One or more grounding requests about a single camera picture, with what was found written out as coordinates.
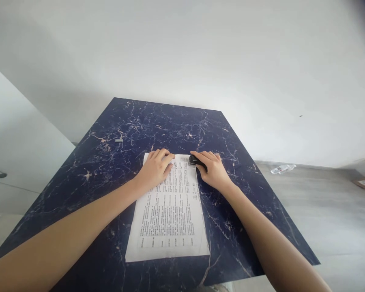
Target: blue marble table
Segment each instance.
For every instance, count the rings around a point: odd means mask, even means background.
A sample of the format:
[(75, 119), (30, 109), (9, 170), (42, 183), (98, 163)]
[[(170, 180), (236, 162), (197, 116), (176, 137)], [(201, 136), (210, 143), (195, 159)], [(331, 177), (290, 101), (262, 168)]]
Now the blue marble table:
[[(132, 179), (145, 152), (218, 152), (232, 180), (312, 264), (319, 264), (222, 112), (114, 98), (0, 247), (0, 257)], [(53, 291), (186, 291), (264, 274), (230, 205), (199, 176), (210, 256), (125, 263), (135, 204), (96, 238)]]

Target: stapler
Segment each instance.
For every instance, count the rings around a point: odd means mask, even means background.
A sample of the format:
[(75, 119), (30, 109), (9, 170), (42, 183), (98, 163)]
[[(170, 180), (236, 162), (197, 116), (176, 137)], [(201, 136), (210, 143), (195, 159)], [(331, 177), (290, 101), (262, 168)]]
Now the stapler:
[(201, 165), (202, 167), (204, 167), (206, 169), (206, 172), (208, 172), (207, 166), (204, 163), (202, 163), (199, 159), (197, 159), (196, 156), (193, 154), (191, 154), (191, 156), (189, 156), (189, 164)]

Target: gray floor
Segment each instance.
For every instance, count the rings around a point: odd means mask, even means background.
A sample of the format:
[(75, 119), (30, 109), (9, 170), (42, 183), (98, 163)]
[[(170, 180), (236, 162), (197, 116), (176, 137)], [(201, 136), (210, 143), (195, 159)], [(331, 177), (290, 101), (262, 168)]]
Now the gray floor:
[[(348, 173), (297, 167), (282, 175), (258, 167), (320, 262), (333, 291), (365, 291), (365, 190)], [(274, 291), (265, 276), (236, 281), (234, 292)]]

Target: printed document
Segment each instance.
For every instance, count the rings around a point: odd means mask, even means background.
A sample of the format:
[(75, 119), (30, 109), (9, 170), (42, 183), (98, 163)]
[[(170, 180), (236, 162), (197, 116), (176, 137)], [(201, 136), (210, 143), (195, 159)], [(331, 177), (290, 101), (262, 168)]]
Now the printed document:
[(189, 155), (172, 163), (166, 180), (136, 202), (126, 262), (210, 254), (196, 168)]

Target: plastic bottle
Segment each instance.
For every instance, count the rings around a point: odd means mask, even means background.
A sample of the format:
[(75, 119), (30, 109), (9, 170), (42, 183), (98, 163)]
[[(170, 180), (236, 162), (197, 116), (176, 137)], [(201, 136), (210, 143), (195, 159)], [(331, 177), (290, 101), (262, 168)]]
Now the plastic bottle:
[(273, 168), (273, 169), (271, 170), (271, 173), (272, 173), (272, 174), (277, 174), (277, 173), (282, 174), (282, 173), (284, 173), (284, 172), (291, 171), (291, 170), (292, 170), (292, 169), (294, 169), (295, 167), (296, 167), (296, 165), (295, 165), (295, 164), (291, 164), (291, 165), (289, 165), (289, 164), (281, 165), (281, 166), (279, 166), (279, 167)]

